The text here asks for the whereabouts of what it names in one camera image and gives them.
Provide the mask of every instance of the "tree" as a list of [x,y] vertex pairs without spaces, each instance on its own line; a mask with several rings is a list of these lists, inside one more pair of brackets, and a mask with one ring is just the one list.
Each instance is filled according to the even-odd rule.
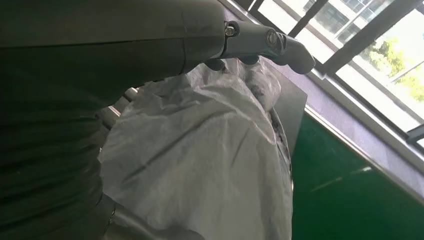
[[[405,70],[407,59],[402,50],[398,50],[397,38],[388,38],[377,46],[374,42],[359,55],[389,78]],[[408,88],[409,94],[419,102],[424,102],[424,70],[421,66],[400,77],[395,84]]]

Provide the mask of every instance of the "green wall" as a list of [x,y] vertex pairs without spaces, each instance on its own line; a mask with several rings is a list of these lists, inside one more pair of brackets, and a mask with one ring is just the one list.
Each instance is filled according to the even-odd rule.
[[424,206],[306,114],[292,167],[293,240],[424,240]]

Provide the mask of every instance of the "metal rod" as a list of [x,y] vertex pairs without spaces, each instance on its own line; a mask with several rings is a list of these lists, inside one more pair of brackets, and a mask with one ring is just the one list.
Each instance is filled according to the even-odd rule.
[[248,12],[250,12],[250,10],[253,8],[253,6],[255,5],[257,0],[253,0],[252,4],[249,6],[249,8],[247,9]]
[[405,76],[406,74],[408,74],[410,71],[412,71],[412,70],[414,70],[414,69],[416,69],[419,65],[421,65],[422,63],[424,63],[424,59],[421,61],[421,62],[419,62],[419,63],[417,63],[417,64],[415,64],[415,65],[413,65],[412,67],[410,67],[410,68],[408,68],[408,69],[406,69],[406,70],[404,70],[404,71],[402,71],[402,72],[400,72],[399,74],[397,74],[396,76],[394,76],[394,77],[392,77],[392,78],[390,78],[390,83],[396,83],[401,77],[403,77],[403,76]]
[[96,115],[98,116],[99,119],[102,120],[103,125],[107,129],[111,130],[112,127],[117,122],[121,113],[118,110],[116,110],[113,106],[108,106],[108,107],[102,108],[100,111],[97,112]]
[[406,140],[407,143],[415,143],[420,139],[424,139],[424,124],[417,126],[416,128],[408,131],[408,138]]
[[125,91],[123,97],[126,98],[128,101],[132,102],[136,96],[137,96],[137,89],[134,87],[128,88],[128,90]]

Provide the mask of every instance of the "window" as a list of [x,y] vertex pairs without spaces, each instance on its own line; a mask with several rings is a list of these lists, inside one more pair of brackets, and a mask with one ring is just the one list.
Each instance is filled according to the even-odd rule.
[[336,73],[406,132],[424,124],[424,26],[415,23],[424,23],[417,10]]
[[422,0],[256,0],[249,12],[301,41],[317,70],[424,153]]

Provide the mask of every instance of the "white plastic bag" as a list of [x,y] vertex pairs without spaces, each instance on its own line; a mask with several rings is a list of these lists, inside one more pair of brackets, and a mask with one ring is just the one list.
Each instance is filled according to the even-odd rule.
[[99,155],[104,192],[157,229],[179,224],[207,240],[289,240],[288,167],[242,63],[226,64],[140,88]]

